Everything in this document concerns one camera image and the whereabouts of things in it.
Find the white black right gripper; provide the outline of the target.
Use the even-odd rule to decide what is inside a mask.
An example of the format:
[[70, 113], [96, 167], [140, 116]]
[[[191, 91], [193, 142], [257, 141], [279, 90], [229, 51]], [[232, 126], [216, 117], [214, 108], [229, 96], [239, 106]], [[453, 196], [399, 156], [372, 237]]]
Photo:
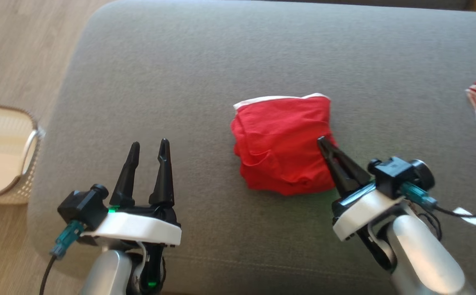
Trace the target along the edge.
[[318, 147], [340, 197], [346, 198], [350, 191], [357, 191], [354, 196], [346, 199], [354, 200], [354, 203], [340, 214], [332, 226], [341, 241], [374, 222], [405, 199], [404, 196], [392, 199], [377, 190], [376, 184], [371, 182], [371, 175], [325, 136], [318, 138]]

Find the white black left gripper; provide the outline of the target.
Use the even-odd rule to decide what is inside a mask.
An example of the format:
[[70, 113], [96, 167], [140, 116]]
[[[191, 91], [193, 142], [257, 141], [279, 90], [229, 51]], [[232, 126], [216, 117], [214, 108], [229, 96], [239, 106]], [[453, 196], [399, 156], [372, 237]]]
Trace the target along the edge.
[[[109, 204], [117, 208], [130, 208], [133, 199], [135, 170], [139, 165], [140, 143], [133, 142], [121, 169]], [[163, 138], [157, 156], [159, 169], [154, 190], [148, 198], [153, 206], [175, 205], [170, 142]], [[90, 210], [80, 216], [86, 225], [80, 234], [80, 243], [104, 246], [118, 242], [141, 242], [165, 246], [178, 246], [182, 237], [180, 226], [160, 218], [119, 212], [107, 209]]]

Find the red shirt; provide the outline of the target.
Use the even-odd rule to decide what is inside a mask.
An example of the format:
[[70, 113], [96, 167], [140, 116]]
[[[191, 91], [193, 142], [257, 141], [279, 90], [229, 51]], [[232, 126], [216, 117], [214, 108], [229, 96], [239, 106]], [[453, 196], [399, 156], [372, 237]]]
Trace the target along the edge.
[[247, 99], [233, 108], [234, 153], [248, 188], [284, 196], [335, 188], [318, 147], [322, 136], [335, 143], [329, 97], [272, 95]]

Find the grey fabric sofa ottoman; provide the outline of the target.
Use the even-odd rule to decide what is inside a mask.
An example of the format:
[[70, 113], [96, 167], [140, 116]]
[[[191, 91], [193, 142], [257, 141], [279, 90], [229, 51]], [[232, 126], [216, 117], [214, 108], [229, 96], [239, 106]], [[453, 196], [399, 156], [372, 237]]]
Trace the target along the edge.
[[74, 190], [114, 190], [141, 144], [147, 204], [171, 143], [180, 246], [164, 291], [200, 295], [393, 295], [363, 243], [332, 231], [336, 192], [247, 189], [232, 105], [320, 92], [339, 147], [360, 166], [421, 159], [444, 209], [476, 213], [476, 13], [306, 2], [121, 0], [82, 33], [40, 148], [28, 235], [48, 259]]

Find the white woven laundry basket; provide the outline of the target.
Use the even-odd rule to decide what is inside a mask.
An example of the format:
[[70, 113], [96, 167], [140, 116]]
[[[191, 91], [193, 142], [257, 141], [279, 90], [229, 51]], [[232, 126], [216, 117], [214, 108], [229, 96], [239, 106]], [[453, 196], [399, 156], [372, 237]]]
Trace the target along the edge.
[[36, 159], [45, 131], [27, 110], [0, 106], [0, 204], [30, 200]]

